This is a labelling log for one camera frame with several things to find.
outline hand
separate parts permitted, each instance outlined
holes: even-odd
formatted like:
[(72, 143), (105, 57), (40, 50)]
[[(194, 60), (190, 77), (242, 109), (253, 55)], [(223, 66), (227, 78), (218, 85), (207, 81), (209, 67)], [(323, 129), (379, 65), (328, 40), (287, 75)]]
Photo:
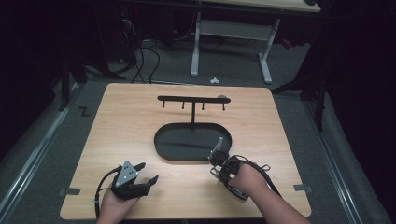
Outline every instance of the hand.
[(241, 163), (238, 175), (228, 181), (228, 185), (251, 195), (255, 190), (269, 189), (267, 182), (256, 169)]
[(118, 224), (122, 222), (128, 211), (139, 201), (140, 198), (134, 198), (124, 201), (117, 198), (117, 196), (108, 189), (102, 200), (100, 216), (97, 224)]

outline gray carpet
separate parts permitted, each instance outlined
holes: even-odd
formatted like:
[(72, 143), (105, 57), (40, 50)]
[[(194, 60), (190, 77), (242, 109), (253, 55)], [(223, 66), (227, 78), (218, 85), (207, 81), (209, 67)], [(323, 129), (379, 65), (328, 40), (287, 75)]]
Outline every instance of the gray carpet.
[[(214, 46), (216, 44), (210, 44), (210, 46), (207, 44), (204, 47)], [(191, 46), (175, 46), (174, 49), (169, 49), (158, 44), (152, 48), (161, 57), (153, 80), (211, 85), (210, 79), (216, 77), (221, 86), (273, 89), (294, 78), (309, 49), (308, 46), (291, 50), (286, 50), (279, 45), (273, 46), (268, 63), (274, 83), (269, 86), (263, 83), (261, 69), (257, 62), (257, 53), (260, 52), (258, 49), (261, 46), (262, 43), (260, 42), (248, 43), (245, 46), (228, 43), (223, 44), (216, 50), (203, 49), (201, 51), (200, 74), (198, 77), (190, 77)], [(157, 56), (149, 50), (143, 50), (143, 52), (145, 63), (141, 73), (145, 82), (148, 82), (148, 75), (157, 63)], [(138, 56), (138, 59), (139, 62), (142, 62), (140, 56)], [(115, 69), (120, 65), (111, 63), (110, 67)], [(125, 73), (127, 79), (122, 82), (130, 82), (135, 73), (135, 68)], [(68, 107), (68, 113), (53, 136), (46, 157), (23, 193), (8, 223), (94, 223), (93, 220), (62, 220), (59, 213), (64, 196), (60, 196), (59, 192), (61, 189), (67, 189), (71, 182), (103, 92), (110, 82), (119, 81), (103, 76), (90, 75), (88, 83)], [(307, 192), (312, 207), (312, 215), (309, 219), (313, 223), (349, 223), (329, 168), (326, 165), (325, 157), (320, 149), (321, 144), (316, 129), (310, 122), (304, 104), (300, 102), (294, 91), (275, 95), (275, 100), (303, 183), (312, 189)], [(0, 193), (2, 198), (37, 142), (45, 134), (50, 122), (58, 113), (56, 110), (59, 105), (58, 97), (53, 105), (48, 108), (48, 111), (37, 120), (35, 125), (21, 139), (20, 143), (12, 149), (7, 159), (1, 162), (2, 186)], [(81, 116), (82, 106), (87, 108), (86, 114), (89, 114), (88, 117)], [(324, 130), (339, 169), (351, 189), (351, 195), (356, 200), (357, 207), (360, 209), (361, 223), (391, 223), (384, 209), (376, 200), (370, 183), (359, 167), (359, 163), (354, 158), (329, 100), (326, 102), (324, 113)], [(250, 220), (251, 223), (258, 221), (262, 220)]]

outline wooden tabletop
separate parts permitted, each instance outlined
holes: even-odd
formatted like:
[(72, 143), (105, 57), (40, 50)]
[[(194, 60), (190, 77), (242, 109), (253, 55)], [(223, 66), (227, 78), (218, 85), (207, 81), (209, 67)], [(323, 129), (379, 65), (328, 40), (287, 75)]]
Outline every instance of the wooden tabletop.
[(167, 161), (157, 154), (153, 139), (158, 129), (167, 123), (191, 121), (191, 104), (183, 110), (181, 103), (167, 102), (162, 108), (158, 95), (230, 98), (224, 111), (222, 105), (205, 104), (205, 110), (198, 105), (195, 122), (225, 127), (233, 138), (230, 155), (270, 165), (268, 175), (283, 198), (304, 216), (310, 215), (305, 192), (294, 189), (302, 181), (268, 89), (110, 84), (70, 184), (81, 191), (66, 195), (62, 218), (94, 219), (93, 198), (100, 180), (125, 160), (133, 165), (146, 163), (135, 183), (159, 176), (149, 196), (130, 211), (130, 219), (262, 216), (250, 199), (238, 200), (209, 173), (208, 161)]
[(299, 12), (320, 12), (318, 4), (309, 6), (304, 0), (202, 0), (203, 2), (240, 5), (245, 7), (267, 7)]

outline black cable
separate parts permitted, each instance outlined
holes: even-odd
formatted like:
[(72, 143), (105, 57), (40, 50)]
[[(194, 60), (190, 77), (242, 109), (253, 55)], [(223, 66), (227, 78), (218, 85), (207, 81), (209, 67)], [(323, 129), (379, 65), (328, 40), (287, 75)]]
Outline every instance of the black cable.
[(154, 41), (154, 44), (152, 46), (149, 46), (149, 47), (143, 47), (143, 49), (152, 49), (152, 48), (154, 48), (155, 46), (158, 45), (158, 40), (156, 40), (156, 39), (146, 40), (146, 41), (143, 41), (143, 42), (149, 42), (149, 41)]
[(152, 49), (146, 49), (146, 50), (149, 50), (149, 51), (155, 53), (157, 55), (157, 58), (158, 58), (157, 64), (155, 65), (154, 69), (152, 70), (152, 72), (148, 76), (148, 83), (151, 84), (152, 75), (154, 74), (155, 70), (157, 70), (158, 66), (160, 65), (160, 55), (157, 52), (155, 52), (154, 50), (152, 50)]
[(229, 43), (229, 44), (234, 44), (234, 45), (247, 45), (247, 44), (253, 44), (253, 43), (257, 42), (257, 40), (248, 39), (248, 40), (245, 40), (245, 42), (239, 43), (237, 41), (232, 41), (230, 39), (234, 39), (234, 38), (225, 38), (224, 42)]
[(139, 49), (140, 49), (140, 55), (142, 56), (142, 64), (139, 67), (139, 66), (137, 66), (137, 63), (136, 63), (137, 72), (134, 75), (134, 78), (132, 79), (131, 83), (134, 83), (134, 81), (136, 80), (137, 76), (140, 76), (142, 78), (142, 83), (146, 83), (145, 80), (143, 79), (142, 74), (140, 73), (140, 70), (143, 68), (143, 65), (145, 64), (145, 58), (144, 58), (143, 50), (142, 50), (141, 46), (139, 47)]
[[(114, 72), (112, 72), (112, 71), (110, 71), (110, 72), (118, 75), (118, 74), (121, 74), (121, 73), (124, 73), (124, 72), (130, 70), (131, 68), (133, 68), (135, 66), (135, 64), (136, 64), (136, 61), (135, 61), (134, 57), (132, 57), (132, 59), (128, 62), (128, 64), (125, 67), (123, 67), (123, 68), (121, 68), (119, 70), (116, 70)], [(87, 73), (92, 74), (92, 75), (96, 75), (96, 76), (103, 76), (104, 75), (103, 73), (92, 71), (87, 66), (84, 66), (84, 69), (85, 69), (85, 71)]]
[(207, 48), (207, 47), (204, 47), (202, 44), (200, 44), (199, 46), (200, 46), (202, 49), (215, 50), (215, 49), (219, 49), (219, 48), (223, 45), (223, 43), (224, 43), (224, 38), (223, 38), (222, 36), (220, 36), (220, 37), (219, 37), (219, 44), (218, 44), (217, 46), (215, 46), (214, 48)]
[(182, 37), (174, 39), (174, 42), (175, 42), (175, 43), (176, 43), (176, 41), (178, 41), (178, 40), (183, 40), (183, 39), (185, 39), (185, 38), (189, 38), (189, 37), (191, 37), (191, 36), (194, 36), (194, 35), (191, 35), (191, 30), (192, 30), (192, 27), (193, 27), (194, 24), (195, 24), (195, 18), (196, 18), (196, 17), (197, 17), (197, 12), (194, 12), (194, 14), (192, 15), (191, 25), (190, 25), (189, 30), (188, 30), (188, 31), (186, 32), (186, 34), (184, 34)]
[(194, 40), (190, 40), (190, 38), (192, 37), (195, 37), (195, 35), (191, 35), (183, 39), (174, 40), (174, 43), (182, 47), (191, 46), (194, 44)]
[(113, 169), (112, 171), (108, 172), (103, 179), (100, 181), (98, 188), (96, 190), (96, 194), (95, 194), (95, 213), (96, 213), (96, 218), (99, 218), (100, 215), (100, 207), (99, 207), (99, 192), (103, 189), (101, 189), (103, 182), (105, 182), (106, 178), (114, 173), (119, 173), (122, 169), (122, 166), (119, 166), (115, 169)]

